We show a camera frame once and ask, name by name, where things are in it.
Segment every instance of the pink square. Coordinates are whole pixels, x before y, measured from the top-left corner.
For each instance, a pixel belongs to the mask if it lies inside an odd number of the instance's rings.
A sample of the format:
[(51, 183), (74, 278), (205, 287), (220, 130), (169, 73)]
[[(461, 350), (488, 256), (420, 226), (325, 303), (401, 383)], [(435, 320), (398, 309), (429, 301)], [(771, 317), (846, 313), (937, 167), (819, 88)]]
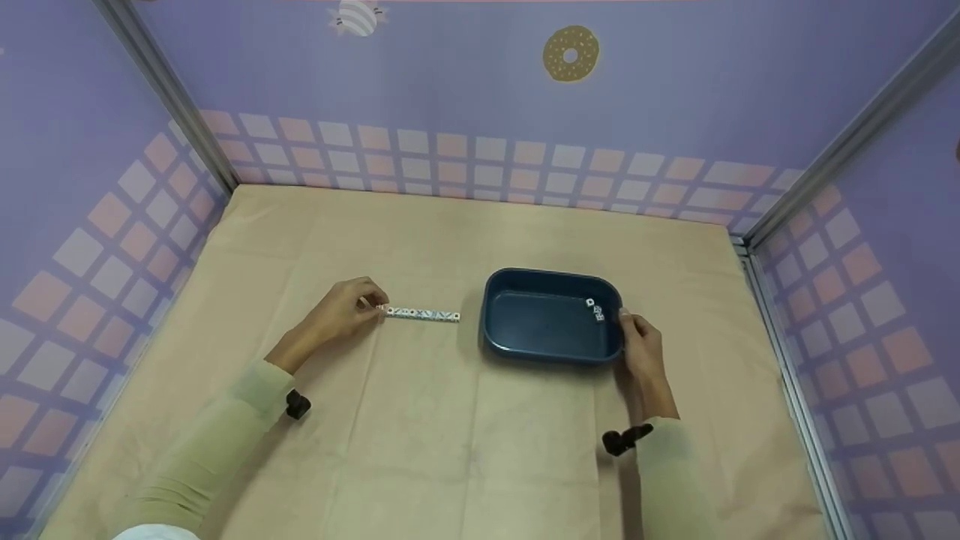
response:
[(817, 210), (817, 213), (820, 215), (826, 215), (833, 207), (837, 206), (840, 203), (840, 190), (836, 188), (833, 184), (828, 184), (827, 187), (813, 199), (813, 207)]
[(853, 373), (853, 381), (860, 388), (887, 380), (886, 370), (873, 345), (865, 345), (847, 355), (847, 365)]
[(937, 454), (940, 455), (940, 460), (947, 469), (953, 489), (960, 491), (960, 440), (938, 444)]
[(150, 248), (154, 247), (154, 242), (156, 242), (156, 234), (146, 225), (137, 221), (130, 227), (127, 235), (123, 237), (120, 247), (134, 260), (140, 262), (150, 253)]
[(290, 153), (294, 155), (294, 161), (304, 169), (323, 169), (324, 158), (320, 155), (320, 150), (316, 148), (303, 148), (302, 146), (291, 146)]
[(590, 169), (605, 173), (615, 173), (623, 164), (623, 152), (619, 150), (594, 150)]
[(514, 146), (514, 161), (526, 165), (540, 165), (543, 155), (546, 154), (546, 145), (542, 142), (518, 141)]
[(817, 308), (813, 304), (813, 297), (810, 295), (810, 291), (806, 285), (801, 285), (799, 289), (794, 291), (787, 299), (787, 304), (790, 305), (790, 310), (793, 312), (793, 320), (797, 323), (803, 321)]
[(170, 175), (170, 186), (174, 188), (181, 199), (185, 200), (190, 196), (194, 185), (197, 185), (197, 175), (193, 174), (186, 163), (181, 163), (174, 170), (174, 174)]
[(201, 189), (194, 195), (193, 201), (190, 201), (190, 211), (203, 223), (206, 217), (210, 215), (210, 211), (213, 210), (213, 205), (213, 197), (210, 197), (206, 189)]
[(844, 255), (843, 266), (854, 285), (859, 285), (882, 270), (874, 257), (874, 251), (867, 244), (860, 244)]
[(437, 134), (437, 154), (453, 158), (467, 156), (467, 137), (465, 135)]
[(508, 203), (521, 203), (522, 205), (533, 205), (537, 201), (536, 197), (529, 193), (507, 193)]
[(883, 472), (883, 465), (875, 455), (855, 457), (850, 460), (853, 477), (860, 490), (860, 497), (864, 499), (890, 499), (894, 496), (894, 488), (890, 479)]
[(577, 201), (578, 209), (602, 210), (603, 203), (598, 201)]
[(117, 199), (113, 193), (108, 193), (104, 195), (104, 198), (97, 203), (97, 206), (86, 218), (96, 225), (97, 229), (113, 238), (117, 231), (120, 231), (120, 228), (123, 227), (123, 224), (127, 222), (130, 214), (127, 205), (120, 202), (120, 199)]
[(170, 163), (173, 163), (177, 158), (177, 149), (174, 148), (173, 144), (170, 144), (170, 139), (164, 134), (154, 137), (154, 140), (150, 141), (147, 149), (143, 152), (147, 155), (147, 159), (154, 164), (156, 170), (161, 173), (165, 172)]
[(295, 140), (298, 142), (317, 142), (317, 139), (313, 137), (313, 130), (310, 129), (310, 122), (297, 118), (283, 117), (279, 119), (279, 122), (280, 129), (283, 131), (283, 136), (287, 140)]
[(357, 126), (360, 132), (360, 144), (372, 150), (390, 150), (390, 133), (386, 128)]
[(510, 172), (510, 187), (537, 189), (538, 185), (540, 185), (540, 171), (515, 168)]
[(133, 335), (133, 327), (127, 321), (119, 317), (113, 317), (107, 323), (104, 331), (100, 332), (93, 348), (107, 356), (119, 358), (131, 335)]
[(453, 161), (440, 161), (437, 163), (437, 176), (440, 178), (441, 182), (466, 184), (467, 165), (465, 163), (456, 163)]
[(926, 458), (924, 449), (917, 447), (891, 452), (889, 457), (903, 495), (929, 497), (944, 492), (933, 468), (930, 467), (930, 461)]
[(60, 304), (70, 294), (70, 285), (54, 278), (46, 272), (40, 272), (13, 301), (13, 307), (45, 323), (50, 320)]
[(99, 304), (81, 295), (60, 319), (57, 330), (85, 343), (106, 312)]
[(160, 249), (156, 250), (154, 258), (150, 260), (150, 264), (147, 265), (147, 270), (156, 276), (158, 280), (167, 282), (167, 280), (170, 279), (170, 274), (173, 273), (178, 264), (180, 264), (180, 259), (177, 257), (177, 254), (172, 252), (167, 246), (161, 245)]
[(263, 170), (257, 167), (233, 167), (240, 177), (240, 184), (264, 184), (267, 177), (263, 175)]
[(654, 202), (662, 205), (678, 205), (686, 195), (685, 185), (660, 184), (654, 193)]
[(210, 131), (215, 134), (240, 135), (240, 130), (238, 130), (237, 125), (233, 123), (233, 118), (230, 117), (229, 112), (201, 110), (200, 116), (204, 118), (204, 122), (206, 122), (206, 126), (210, 128)]
[(322, 174), (303, 173), (303, 183), (311, 187), (330, 187), (330, 179)]
[(790, 229), (790, 232), (793, 234), (794, 238), (799, 239), (800, 236), (805, 233), (813, 225), (813, 218), (810, 217), (809, 211), (803, 209), (794, 216), (793, 219), (787, 223), (787, 228)]
[(383, 193), (399, 193), (399, 186), (393, 180), (371, 180), (370, 187), (373, 191)]
[(57, 455), (76, 423), (76, 416), (55, 408), (50, 409), (34, 429), (34, 434), (27, 440), (27, 444), (23, 445), (23, 451), (29, 454)]
[(462, 187), (447, 187), (445, 185), (440, 186), (440, 196), (441, 197), (452, 197), (454, 199), (466, 199), (467, 191)]
[(0, 396), (0, 418), (3, 429), (0, 430), (0, 448), (10, 448), (20, 437), (20, 433), (36, 412), (36, 403), (4, 394)]
[(220, 148), (224, 151), (224, 155), (227, 156), (228, 160), (253, 162), (253, 154), (250, 153), (250, 147), (244, 142), (223, 139), (218, 139), (217, 142), (220, 143)]
[(367, 154), (367, 172), (379, 176), (394, 176), (394, 157)]
[(881, 341), (898, 373), (906, 373), (933, 363), (924, 340), (913, 327), (895, 331)]
[(840, 280), (836, 267), (832, 265), (813, 279), (813, 287), (817, 289), (817, 296), (820, 297), (822, 304), (833, 302), (847, 290)]
[(588, 176), (584, 179), (584, 185), (580, 188), (580, 194), (603, 199), (610, 196), (610, 190), (612, 188), (613, 178)]
[(704, 168), (704, 161), (696, 158), (673, 158), (666, 174), (663, 175), (671, 180), (693, 180), (700, 174), (700, 169)]
[(817, 382), (820, 394), (825, 400), (832, 400), (850, 392), (847, 376), (843, 374), (839, 360), (831, 360), (817, 368)]

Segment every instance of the dark blue tray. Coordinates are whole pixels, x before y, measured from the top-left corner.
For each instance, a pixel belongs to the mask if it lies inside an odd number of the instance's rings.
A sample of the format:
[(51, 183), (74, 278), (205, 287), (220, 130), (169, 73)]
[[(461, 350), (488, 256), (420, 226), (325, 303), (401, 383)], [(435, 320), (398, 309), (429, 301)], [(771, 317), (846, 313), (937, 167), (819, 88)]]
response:
[[(597, 322), (587, 298), (603, 309), (603, 322)], [(481, 333), (484, 344), (501, 356), (603, 364), (623, 349), (617, 324), (622, 305), (613, 285), (600, 278), (504, 268), (487, 280)]]

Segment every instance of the metal frame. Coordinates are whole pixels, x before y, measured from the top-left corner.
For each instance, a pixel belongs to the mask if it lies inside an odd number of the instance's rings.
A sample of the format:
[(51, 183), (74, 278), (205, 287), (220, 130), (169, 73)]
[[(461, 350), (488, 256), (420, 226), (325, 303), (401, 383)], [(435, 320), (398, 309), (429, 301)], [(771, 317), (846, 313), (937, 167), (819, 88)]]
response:
[(200, 118), (200, 112), (190, 100), (186, 89), (170, 64), (163, 57), (156, 42), (147, 32), (143, 21), (130, 0), (92, 0), (111, 30), (123, 43), (140, 73), (160, 98), (187, 140), (197, 151), (206, 168), (227, 193), (238, 186), (238, 176), (227, 156), (217, 144), (213, 133)]

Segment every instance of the human hand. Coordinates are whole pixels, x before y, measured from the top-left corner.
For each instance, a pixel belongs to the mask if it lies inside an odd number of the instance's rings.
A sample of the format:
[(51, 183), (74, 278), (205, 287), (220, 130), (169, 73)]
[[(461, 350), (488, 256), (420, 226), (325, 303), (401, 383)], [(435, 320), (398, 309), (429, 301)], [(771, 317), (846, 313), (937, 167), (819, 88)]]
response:
[(306, 317), (289, 330), (267, 355), (267, 361), (290, 374), (331, 341), (343, 339), (383, 319), (376, 306), (390, 298), (368, 277), (336, 282)]
[(620, 309), (627, 369), (637, 380), (666, 379), (663, 367), (663, 336), (656, 327), (625, 307)]

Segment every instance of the sleeve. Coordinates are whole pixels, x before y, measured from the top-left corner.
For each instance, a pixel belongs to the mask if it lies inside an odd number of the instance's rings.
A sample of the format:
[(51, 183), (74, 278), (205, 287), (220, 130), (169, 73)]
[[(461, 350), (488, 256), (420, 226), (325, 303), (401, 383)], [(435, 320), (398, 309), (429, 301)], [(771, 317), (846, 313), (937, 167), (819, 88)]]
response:
[(196, 534), (213, 500), (283, 414), (292, 389), (293, 376), (254, 362), (160, 458), (117, 530), (163, 524)]
[(643, 537), (646, 540), (718, 538), (716, 512), (697, 478), (694, 452), (680, 420), (652, 418), (636, 445)]

